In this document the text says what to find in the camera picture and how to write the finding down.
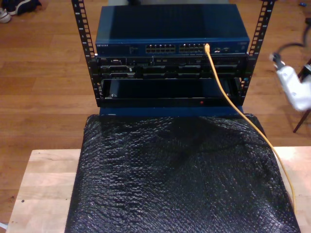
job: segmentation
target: black bubble wrap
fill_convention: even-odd
[[[271,149],[244,120],[90,116],[65,232],[300,229]]]

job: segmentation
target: network switch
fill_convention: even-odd
[[[249,38],[234,4],[107,6],[96,38],[99,57],[246,53]]]

